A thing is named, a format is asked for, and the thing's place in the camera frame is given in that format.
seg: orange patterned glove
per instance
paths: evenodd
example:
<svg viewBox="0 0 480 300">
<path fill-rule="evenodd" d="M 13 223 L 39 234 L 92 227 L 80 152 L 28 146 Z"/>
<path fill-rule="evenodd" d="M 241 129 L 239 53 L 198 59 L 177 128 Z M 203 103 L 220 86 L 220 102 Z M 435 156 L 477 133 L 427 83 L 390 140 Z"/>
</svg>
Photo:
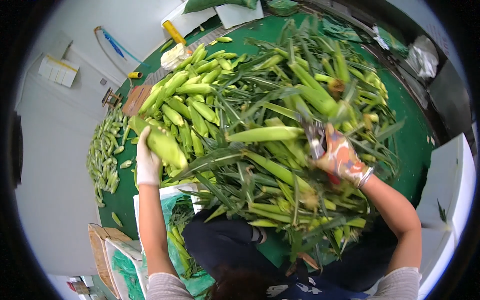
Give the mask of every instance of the orange patterned glove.
<svg viewBox="0 0 480 300">
<path fill-rule="evenodd" d="M 373 168 L 362 163 L 352 144 L 331 123 L 325 125 L 326 153 L 314 163 L 327 173 L 350 181 L 356 188 L 362 187 Z"/>
</svg>

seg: person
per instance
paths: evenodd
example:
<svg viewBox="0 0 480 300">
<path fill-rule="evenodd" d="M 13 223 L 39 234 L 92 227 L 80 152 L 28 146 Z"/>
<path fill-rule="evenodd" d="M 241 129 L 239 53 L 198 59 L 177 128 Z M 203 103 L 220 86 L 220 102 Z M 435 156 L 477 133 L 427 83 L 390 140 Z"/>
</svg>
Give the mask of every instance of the person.
<svg viewBox="0 0 480 300">
<path fill-rule="evenodd" d="M 158 186 L 161 160 L 145 141 L 146 127 L 137 145 L 137 182 L 140 194 L 139 229 L 147 259 L 147 300 L 193 299 L 180 281 L 168 256 L 166 226 Z M 378 179 L 357 157 L 346 137 L 331 124 L 325 129 L 326 154 L 313 165 L 352 182 L 371 200 L 382 218 L 371 232 L 323 271 L 286 277 L 257 249 L 266 239 L 262 228 L 225 215 L 203 221 L 203 210 L 184 231 L 185 247 L 216 282 L 206 299 L 416 299 L 419 291 L 421 225 L 415 208 L 398 191 Z M 392 232 L 394 242 L 386 232 Z M 377 291 L 365 292 L 378 282 Z"/>
</svg>

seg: hair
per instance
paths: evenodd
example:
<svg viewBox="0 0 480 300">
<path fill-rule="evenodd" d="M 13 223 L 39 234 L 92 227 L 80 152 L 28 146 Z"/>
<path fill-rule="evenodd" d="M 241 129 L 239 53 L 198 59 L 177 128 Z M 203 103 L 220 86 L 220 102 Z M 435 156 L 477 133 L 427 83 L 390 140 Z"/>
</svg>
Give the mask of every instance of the hair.
<svg viewBox="0 0 480 300">
<path fill-rule="evenodd" d="M 258 272 L 224 270 L 207 292 L 206 300 L 265 300 L 266 291 L 275 282 Z"/>
</svg>

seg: navy apron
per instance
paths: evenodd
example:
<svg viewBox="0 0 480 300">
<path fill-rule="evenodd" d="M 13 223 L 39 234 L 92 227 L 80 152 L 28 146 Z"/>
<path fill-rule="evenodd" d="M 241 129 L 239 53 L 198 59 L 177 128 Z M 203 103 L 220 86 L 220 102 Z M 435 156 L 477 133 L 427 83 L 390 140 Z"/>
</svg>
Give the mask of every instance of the navy apron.
<svg viewBox="0 0 480 300">
<path fill-rule="evenodd" d="M 267 297 L 273 300 L 350 300 L 370 296 L 337 287 L 319 276 L 309 276 L 302 259 L 297 259 L 297 273 L 289 280 L 288 284 L 269 287 Z"/>
</svg>

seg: cardboard box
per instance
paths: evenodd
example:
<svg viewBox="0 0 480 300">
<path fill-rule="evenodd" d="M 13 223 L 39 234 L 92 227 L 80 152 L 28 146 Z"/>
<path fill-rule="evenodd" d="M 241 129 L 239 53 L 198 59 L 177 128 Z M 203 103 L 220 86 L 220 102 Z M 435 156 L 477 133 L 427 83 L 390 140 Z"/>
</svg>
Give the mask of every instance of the cardboard box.
<svg viewBox="0 0 480 300">
<path fill-rule="evenodd" d="M 150 95 L 152 86 L 147 84 L 136 86 L 123 105 L 123 113 L 129 117 L 136 116 L 145 99 Z"/>
</svg>

